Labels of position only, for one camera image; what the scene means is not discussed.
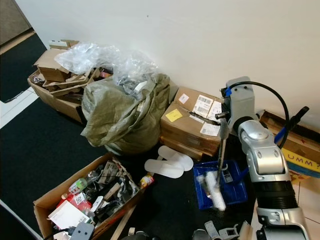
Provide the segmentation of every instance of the black cable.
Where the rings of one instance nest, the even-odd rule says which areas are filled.
[[[49,238],[53,237],[54,235],[61,233],[61,232],[68,232],[69,228],[66,229],[60,229],[59,231],[56,231],[52,234],[50,234],[49,236],[47,236],[46,238],[44,238],[43,240],[48,240]]]
[[[267,86],[267,85],[264,85],[262,83],[259,83],[259,82],[255,82],[255,81],[240,81],[240,82],[236,82],[232,85],[230,85],[228,88],[227,88],[227,91],[228,90],[231,90],[232,88],[236,87],[236,86],[239,86],[239,85],[256,85],[256,86],[259,86],[259,87],[262,87],[264,89],[267,89],[269,90],[270,92],[272,92],[274,95],[276,95],[276,97],[280,100],[282,106],[283,106],[283,110],[284,110],[284,115],[285,115],[285,126],[289,126],[289,121],[290,121],[290,117],[289,117],[289,111],[288,111],[288,108],[287,108],[287,105],[286,105],[286,102],[284,101],[284,99],[280,96],[279,93],[277,93],[275,90],[273,90],[271,87]],[[280,149],[284,146],[286,140],[287,140],[287,137],[288,137],[288,133],[289,133],[289,129],[286,127],[285,128],[285,133],[283,135],[283,139],[280,143],[280,145],[278,146]]]

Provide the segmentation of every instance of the clear plastic bag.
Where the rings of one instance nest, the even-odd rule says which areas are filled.
[[[139,51],[129,51],[118,58],[114,65],[113,81],[123,86],[124,91],[136,99],[140,99],[140,92],[148,81],[157,79],[158,66]]]
[[[91,68],[113,69],[120,58],[115,46],[100,46],[95,43],[80,42],[69,50],[55,56],[54,60],[74,74],[84,74]]]

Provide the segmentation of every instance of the red package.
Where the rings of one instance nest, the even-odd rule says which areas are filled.
[[[81,212],[83,212],[85,215],[88,214],[90,211],[92,204],[87,201],[86,195],[83,192],[80,192],[77,195],[66,193],[61,196],[61,201],[58,203],[56,207],[59,207],[64,201],[70,202],[73,206],[75,206],[77,209],[79,209]]]

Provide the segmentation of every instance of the yellow sticker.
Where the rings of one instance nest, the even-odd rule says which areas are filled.
[[[166,114],[165,116],[170,120],[170,122],[173,123],[175,120],[181,118],[182,114],[179,112],[178,109],[175,109],[175,110],[169,112],[168,114]]]

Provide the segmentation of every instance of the plastic packaging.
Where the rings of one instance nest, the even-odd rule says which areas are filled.
[[[151,176],[151,174],[148,172],[143,178],[140,180],[140,188],[145,189],[151,184],[155,182],[155,178]]]
[[[100,46],[95,43],[80,42],[69,50],[55,56],[54,60],[75,74],[84,74],[91,68],[113,69],[118,63],[120,51],[115,46]]]
[[[158,66],[139,51],[124,53],[113,70],[113,81],[124,91],[140,100],[140,92],[148,81],[156,79]]]
[[[83,189],[85,189],[88,185],[92,184],[98,178],[100,174],[96,171],[91,171],[88,173],[86,177],[81,177],[77,181],[75,181],[70,187],[69,192],[73,195],[80,193]]]
[[[86,196],[83,192],[76,195],[65,193],[61,196],[61,198],[62,200],[56,207],[59,207],[64,201],[68,201],[81,212],[83,212],[85,215],[88,215],[88,212],[92,207],[92,204],[89,201],[87,201]]]
[[[36,85],[39,85],[42,87],[42,85],[45,83],[45,80],[42,79],[42,78],[39,78],[37,76],[33,76],[30,81],[33,83],[33,84],[36,84]]]

